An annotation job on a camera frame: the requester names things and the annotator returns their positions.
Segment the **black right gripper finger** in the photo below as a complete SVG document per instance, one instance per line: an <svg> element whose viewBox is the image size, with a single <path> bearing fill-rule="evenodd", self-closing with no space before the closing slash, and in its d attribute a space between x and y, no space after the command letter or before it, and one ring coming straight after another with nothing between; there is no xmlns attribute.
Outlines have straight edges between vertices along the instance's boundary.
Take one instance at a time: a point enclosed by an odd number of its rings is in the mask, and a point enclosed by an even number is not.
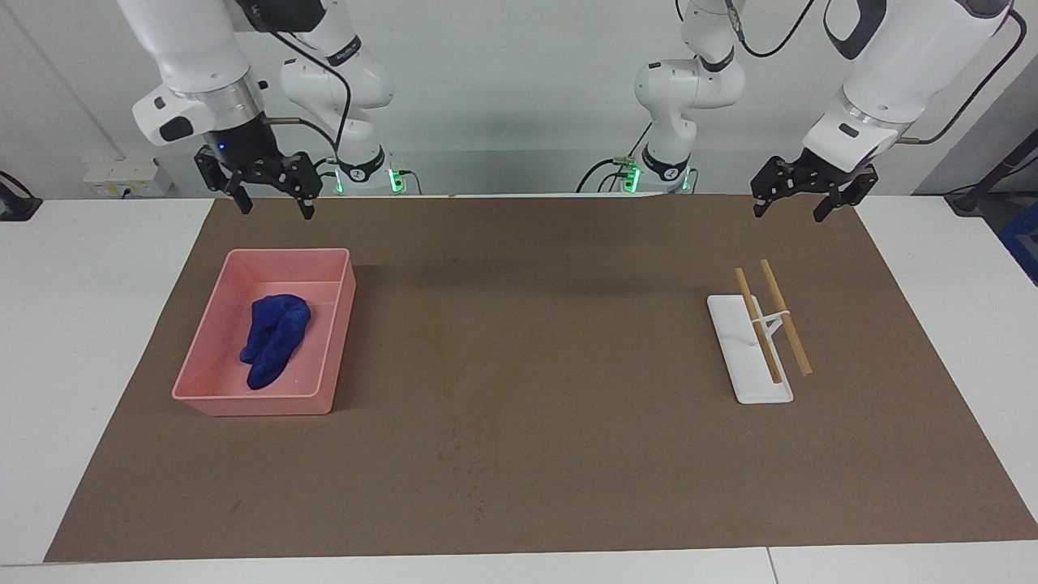
<svg viewBox="0 0 1038 584"><path fill-rule="evenodd" d="M251 199L242 187L243 174L240 170L231 170L230 176L224 174L221 163L210 147L198 148L194 162L207 189L229 196L241 214L248 215L251 212Z"/></svg>
<svg viewBox="0 0 1038 584"><path fill-rule="evenodd" d="M321 195L322 177L307 152L260 159L260 184L292 197L304 221L315 218L315 201Z"/></svg>

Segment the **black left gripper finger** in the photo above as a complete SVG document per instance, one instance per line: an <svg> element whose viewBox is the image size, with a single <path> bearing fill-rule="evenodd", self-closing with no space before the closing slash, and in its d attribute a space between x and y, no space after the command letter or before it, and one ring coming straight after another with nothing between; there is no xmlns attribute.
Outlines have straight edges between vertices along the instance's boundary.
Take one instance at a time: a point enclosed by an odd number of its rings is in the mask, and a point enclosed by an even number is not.
<svg viewBox="0 0 1038 584"><path fill-rule="evenodd" d="M834 212L835 208L844 206L856 206L861 200L872 190L878 180L876 170L863 170L844 187L835 184L834 180L826 180L826 196L820 200L813 211L815 222L821 223Z"/></svg>
<svg viewBox="0 0 1038 584"><path fill-rule="evenodd" d="M763 218L774 202L800 195L802 184L798 178L802 178L802 174L798 173L801 170L800 160L786 161L782 157L771 157L764 163L750 180L755 218Z"/></svg>

